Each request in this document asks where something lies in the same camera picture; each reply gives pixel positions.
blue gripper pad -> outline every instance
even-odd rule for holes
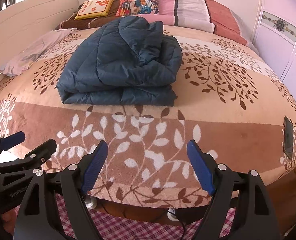
[[[216,191],[212,179],[214,169],[211,170],[211,168],[214,168],[214,164],[216,165],[215,160],[211,155],[203,153],[194,140],[189,141],[187,144],[187,155],[202,189],[212,196]],[[206,161],[208,161],[208,165],[211,167],[207,166],[202,156],[207,159]]]
[[[0,150],[7,151],[12,147],[24,142],[26,139],[25,133],[23,131],[9,135],[8,137],[0,139]]]
[[[83,177],[83,185],[81,186],[81,191],[86,194],[88,191],[92,190],[98,175],[103,167],[106,158],[108,156],[108,145],[105,141],[100,141],[94,152],[92,153],[93,159],[89,163]]]

brown blanket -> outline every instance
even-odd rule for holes
[[[73,51],[94,31],[68,36],[22,75],[0,83],[0,136],[26,134],[12,149],[17,156],[53,138],[57,151],[43,168],[59,171],[105,140],[109,154],[92,195],[175,208],[210,200],[187,158],[191,139],[232,170],[256,169],[266,184],[296,167],[293,97],[252,50],[212,33],[164,27],[183,51],[174,107],[63,105],[56,82]],[[295,126],[292,160],[283,153],[285,115]]]

decorative border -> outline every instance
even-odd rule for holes
[[[265,11],[262,14],[262,22],[272,28],[275,28],[284,36],[291,39],[293,42],[296,42],[296,27],[292,24]]]

flower pattern cushion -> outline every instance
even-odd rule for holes
[[[75,20],[107,16],[113,0],[85,1],[78,11]]]
[[[157,0],[120,0],[116,16],[159,14]]]

cable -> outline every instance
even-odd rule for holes
[[[172,214],[173,216],[176,217],[176,215],[175,215],[174,213],[172,213],[172,212],[170,212],[170,211],[168,211],[168,213],[170,213],[170,214]],[[182,228],[183,228],[183,234],[182,234],[182,236],[181,236],[181,238],[180,238],[180,240],[183,240],[183,238],[184,238],[184,236],[185,236],[185,234],[186,234],[186,226],[185,226],[184,223],[182,223],[179,219],[178,219],[178,221],[181,223]]]
[[[152,220],[150,223],[155,223],[156,221],[158,221],[160,218],[163,217],[163,215],[167,212],[167,210],[164,210],[161,215],[159,215],[158,217],[156,217],[154,220]]]

